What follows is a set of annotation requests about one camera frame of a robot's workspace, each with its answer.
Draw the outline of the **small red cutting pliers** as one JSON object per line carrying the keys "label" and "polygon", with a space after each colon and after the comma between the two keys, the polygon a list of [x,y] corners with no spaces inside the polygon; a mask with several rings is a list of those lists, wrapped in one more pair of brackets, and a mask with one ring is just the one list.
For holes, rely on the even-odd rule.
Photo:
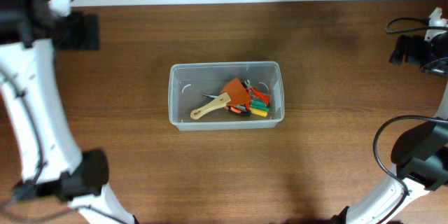
{"label": "small red cutting pliers", "polygon": [[252,85],[250,80],[245,80],[244,84],[246,86],[246,89],[251,94],[253,100],[257,100],[259,102],[262,102],[265,107],[270,107],[270,96],[267,94],[262,93],[261,91],[255,89]]}

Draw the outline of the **clear screwdriver set case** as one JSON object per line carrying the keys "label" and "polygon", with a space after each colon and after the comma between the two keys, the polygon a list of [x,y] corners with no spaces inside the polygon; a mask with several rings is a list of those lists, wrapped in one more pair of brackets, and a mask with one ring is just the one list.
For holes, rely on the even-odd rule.
{"label": "clear screwdriver set case", "polygon": [[265,107],[264,104],[260,101],[253,100],[251,96],[251,101],[249,103],[243,104],[241,106],[246,105],[251,110],[251,115],[255,114],[256,116],[266,117],[269,110],[269,108]]}

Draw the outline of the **orange scraper wooden handle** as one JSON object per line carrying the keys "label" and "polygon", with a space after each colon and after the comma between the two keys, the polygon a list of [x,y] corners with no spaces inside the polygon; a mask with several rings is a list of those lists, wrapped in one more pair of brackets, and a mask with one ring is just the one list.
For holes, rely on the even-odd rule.
{"label": "orange scraper wooden handle", "polygon": [[246,91],[238,78],[231,80],[222,90],[221,93],[210,101],[208,104],[193,110],[190,117],[193,120],[199,120],[202,116],[224,108],[226,106],[245,105],[251,101],[250,94]]}

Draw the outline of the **orange long nose pliers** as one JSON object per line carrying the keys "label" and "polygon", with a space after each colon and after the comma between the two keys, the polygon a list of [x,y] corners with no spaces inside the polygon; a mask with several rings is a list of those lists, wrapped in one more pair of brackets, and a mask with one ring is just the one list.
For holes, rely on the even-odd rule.
{"label": "orange long nose pliers", "polygon": [[224,109],[238,116],[249,117],[251,115],[251,110],[246,105],[225,106]]}

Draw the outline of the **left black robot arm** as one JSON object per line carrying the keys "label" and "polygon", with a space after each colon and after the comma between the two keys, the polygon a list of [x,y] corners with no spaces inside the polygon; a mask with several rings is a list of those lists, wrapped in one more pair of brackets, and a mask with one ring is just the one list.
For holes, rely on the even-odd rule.
{"label": "left black robot arm", "polygon": [[1,0],[1,96],[20,152],[11,203],[56,197],[90,223],[135,223],[109,185],[102,149],[81,151],[55,80],[59,50],[98,50],[99,18],[74,0]]}

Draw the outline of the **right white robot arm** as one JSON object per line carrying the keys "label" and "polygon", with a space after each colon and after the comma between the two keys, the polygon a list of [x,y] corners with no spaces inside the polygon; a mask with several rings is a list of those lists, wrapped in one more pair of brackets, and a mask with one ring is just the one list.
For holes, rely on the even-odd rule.
{"label": "right white robot arm", "polygon": [[[390,63],[417,64],[424,73],[447,77],[447,29],[398,38]],[[346,206],[331,223],[389,223],[410,202],[447,185],[447,98],[434,117],[402,133],[391,151],[392,167],[361,201]]]}

